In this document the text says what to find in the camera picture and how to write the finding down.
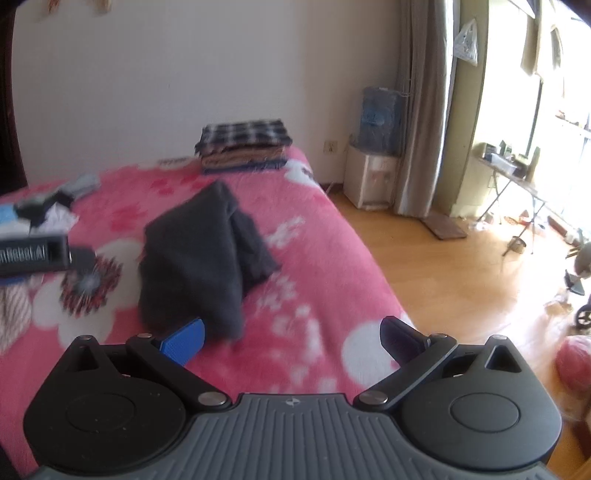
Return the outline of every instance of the box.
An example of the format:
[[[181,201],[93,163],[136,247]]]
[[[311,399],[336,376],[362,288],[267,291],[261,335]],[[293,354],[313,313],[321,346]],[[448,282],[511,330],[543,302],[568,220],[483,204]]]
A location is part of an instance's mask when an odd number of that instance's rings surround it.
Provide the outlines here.
[[[508,175],[513,175],[515,169],[517,168],[517,165],[511,163],[509,160],[506,160],[496,153],[491,154],[491,163]]]
[[[349,146],[345,165],[345,196],[359,209],[380,210],[390,206],[398,179],[400,159],[374,155]]]

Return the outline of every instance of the metal pivot screw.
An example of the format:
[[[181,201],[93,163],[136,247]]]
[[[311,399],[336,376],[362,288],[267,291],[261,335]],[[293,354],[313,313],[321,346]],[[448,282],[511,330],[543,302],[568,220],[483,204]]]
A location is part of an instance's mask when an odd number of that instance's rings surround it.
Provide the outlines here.
[[[199,395],[197,400],[206,407],[220,407],[228,401],[228,398],[221,392],[205,392]]]
[[[366,390],[359,395],[359,400],[366,405],[383,405],[388,401],[388,396],[379,390]]]

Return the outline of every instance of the logo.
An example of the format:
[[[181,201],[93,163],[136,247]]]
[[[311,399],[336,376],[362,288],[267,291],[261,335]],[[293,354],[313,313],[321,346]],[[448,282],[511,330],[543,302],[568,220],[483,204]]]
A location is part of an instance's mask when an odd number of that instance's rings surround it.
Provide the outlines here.
[[[285,403],[291,408],[296,408],[301,403],[301,401],[295,397],[291,397],[289,400],[286,400]]]
[[[47,259],[45,245],[29,245],[27,247],[0,248],[0,265],[39,262]]]

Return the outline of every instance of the electrical outlet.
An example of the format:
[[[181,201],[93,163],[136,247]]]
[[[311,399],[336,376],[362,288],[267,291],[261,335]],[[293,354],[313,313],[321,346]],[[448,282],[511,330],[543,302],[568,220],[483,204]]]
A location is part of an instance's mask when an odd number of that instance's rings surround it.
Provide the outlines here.
[[[334,155],[339,151],[339,143],[336,140],[327,140],[324,142],[324,153]]]

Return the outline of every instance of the white wall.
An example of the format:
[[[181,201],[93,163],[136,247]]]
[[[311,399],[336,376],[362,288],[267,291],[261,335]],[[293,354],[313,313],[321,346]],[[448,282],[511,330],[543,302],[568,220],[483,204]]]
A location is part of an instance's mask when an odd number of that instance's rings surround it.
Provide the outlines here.
[[[396,0],[47,0],[17,13],[12,75],[30,183],[191,154],[210,122],[282,118],[342,181],[351,111],[391,86]],[[324,155],[324,140],[338,155]]]
[[[433,205],[445,214],[453,211],[472,148],[488,49],[489,0],[460,1],[460,24],[465,25],[473,18],[478,32],[478,65],[457,61],[441,170],[433,200]]]

